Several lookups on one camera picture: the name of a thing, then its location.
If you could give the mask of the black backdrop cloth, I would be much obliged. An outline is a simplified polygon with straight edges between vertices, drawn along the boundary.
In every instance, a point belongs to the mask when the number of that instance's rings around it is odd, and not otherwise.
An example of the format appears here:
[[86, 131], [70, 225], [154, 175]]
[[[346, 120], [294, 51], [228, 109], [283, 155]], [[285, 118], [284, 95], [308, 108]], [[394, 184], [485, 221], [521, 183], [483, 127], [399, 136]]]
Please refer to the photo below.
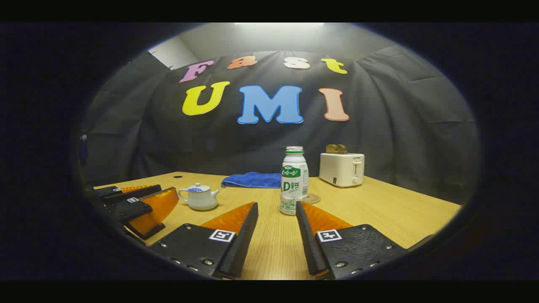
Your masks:
[[365, 174], [462, 205], [476, 191], [477, 123], [445, 75], [403, 47], [360, 60], [267, 50], [168, 69], [151, 54], [121, 68], [82, 124], [94, 186], [188, 171], [279, 173], [302, 146], [318, 176], [329, 144]]

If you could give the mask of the blue towel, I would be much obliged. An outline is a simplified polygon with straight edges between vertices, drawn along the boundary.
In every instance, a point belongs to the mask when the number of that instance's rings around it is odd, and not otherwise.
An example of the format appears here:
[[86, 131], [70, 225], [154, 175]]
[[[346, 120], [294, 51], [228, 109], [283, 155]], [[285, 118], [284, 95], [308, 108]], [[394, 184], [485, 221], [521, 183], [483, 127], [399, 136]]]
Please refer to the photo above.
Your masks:
[[279, 189], [281, 188], [281, 175], [257, 172], [234, 174], [225, 177], [221, 181], [221, 187]]

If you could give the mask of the white toaster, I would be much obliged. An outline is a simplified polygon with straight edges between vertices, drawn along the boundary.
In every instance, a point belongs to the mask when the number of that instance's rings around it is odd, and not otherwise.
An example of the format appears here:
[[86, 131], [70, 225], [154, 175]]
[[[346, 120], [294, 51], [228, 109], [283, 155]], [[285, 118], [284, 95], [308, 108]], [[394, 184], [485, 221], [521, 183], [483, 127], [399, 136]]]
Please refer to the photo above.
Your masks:
[[318, 177], [341, 188], [363, 184], [365, 155], [321, 153]]

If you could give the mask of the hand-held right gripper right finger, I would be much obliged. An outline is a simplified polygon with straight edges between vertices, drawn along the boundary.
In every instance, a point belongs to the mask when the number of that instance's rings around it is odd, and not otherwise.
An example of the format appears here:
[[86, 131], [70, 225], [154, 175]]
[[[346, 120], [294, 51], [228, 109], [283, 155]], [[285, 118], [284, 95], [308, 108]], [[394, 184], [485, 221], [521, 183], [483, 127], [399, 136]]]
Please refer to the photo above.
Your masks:
[[311, 276], [351, 279], [408, 252], [369, 224], [352, 226], [315, 205], [296, 203], [296, 218]]

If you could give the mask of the white ceramic teacup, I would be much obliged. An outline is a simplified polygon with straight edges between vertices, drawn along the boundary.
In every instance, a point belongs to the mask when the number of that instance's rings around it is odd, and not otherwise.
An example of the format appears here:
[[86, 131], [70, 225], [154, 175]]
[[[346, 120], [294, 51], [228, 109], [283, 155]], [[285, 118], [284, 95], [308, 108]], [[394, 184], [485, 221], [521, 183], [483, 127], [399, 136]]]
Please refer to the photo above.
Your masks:
[[180, 189], [177, 194], [191, 209], [197, 211], [208, 211], [217, 207], [217, 195], [221, 190], [206, 192], [187, 192], [186, 189]]

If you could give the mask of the white plastic water bottle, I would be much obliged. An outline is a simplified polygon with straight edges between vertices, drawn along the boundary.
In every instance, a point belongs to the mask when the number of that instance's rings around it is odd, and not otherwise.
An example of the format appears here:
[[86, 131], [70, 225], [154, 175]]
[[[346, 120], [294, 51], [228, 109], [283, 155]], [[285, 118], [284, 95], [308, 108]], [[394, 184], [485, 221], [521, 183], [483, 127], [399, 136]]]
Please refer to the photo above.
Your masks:
[[296, 202], [308, 196], [309, 169], [302, 146], [287, 146], [281, 167], [280, 211], [295, 215]]

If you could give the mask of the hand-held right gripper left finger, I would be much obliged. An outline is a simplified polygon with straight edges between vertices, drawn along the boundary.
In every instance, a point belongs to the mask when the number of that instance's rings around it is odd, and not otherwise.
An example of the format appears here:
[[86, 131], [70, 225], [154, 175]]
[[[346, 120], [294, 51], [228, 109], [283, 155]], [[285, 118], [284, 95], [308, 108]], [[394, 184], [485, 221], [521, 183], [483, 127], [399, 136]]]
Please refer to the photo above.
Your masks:
[[185, 223], [149, 249], [195, 274], [240, 278], [258, 217], [250, 202], [200, 226]]

